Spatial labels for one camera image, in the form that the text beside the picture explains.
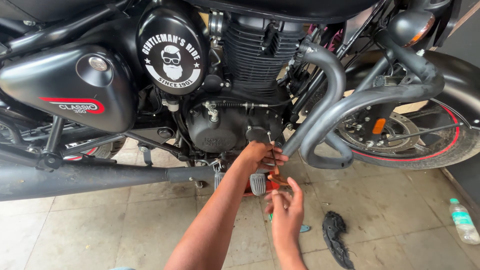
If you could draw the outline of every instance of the bearded man logo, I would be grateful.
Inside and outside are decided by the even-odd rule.
[[[178,80],[183,71],[180,66],[179,49],[173,45],[167,45],[163,48],[161,54],[163,59],[163,71],[170,79],[174,81]]]

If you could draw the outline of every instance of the black motorcycle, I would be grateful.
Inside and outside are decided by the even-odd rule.
[[[275,140],[288,156],[300,149],[321,169],[354,158],[405,169],[465,160],[480,151],[480,69],[427,50],[451,33],[459,5],[2,2],[0,201],[217,185],[253,140]],[[295,130],[288,140],[285,129]],[[127,137],[146,166],[110,160]],[[317,155],[324,142],[341,157]],[[188,167],[152,167],[154,148]],[[265,173],[251,176],[257,195]]]

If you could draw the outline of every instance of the tiled floor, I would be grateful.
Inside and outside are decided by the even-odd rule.
[[[158,149],[152,158],[155,166],[184,165]],[[131,140],[116,159],[143,162]],[[305,194],[304,224],[312,229],[300,235],[300,246],[311,270],[342,269],[322,236],[329,210],[347,223],[342,237],[358,270],[480,268],[480,245],[460,241],[448,212],[450,198],[465,202],[439,170],[401,171],[358,161],[345,170],[319,170],[295,155],[282,173],[301,183]],[[161,269],[212,192],[212,186],[158,183],[2,202],[0,270]],[[263,198],[243,199],[225,269],[280,269],[265,206]]]

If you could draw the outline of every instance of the front fender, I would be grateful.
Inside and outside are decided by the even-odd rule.
[[[362,54],[347,70],[347,89],[355,89],[382,57],[379,50]],[[424,57],[444,75],[442,93],[432,98],[458,114],[468,127],[480,129],[480,68],[457,57],[428,50]],[[351,57],[342,60],[345,64]]]

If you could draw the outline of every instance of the sunglasses graphic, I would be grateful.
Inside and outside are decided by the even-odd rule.
[[[163,61],[167,64],[174,63],[175,65],[178,65],[180,63],[180,59],[178,58],[164,57]]]

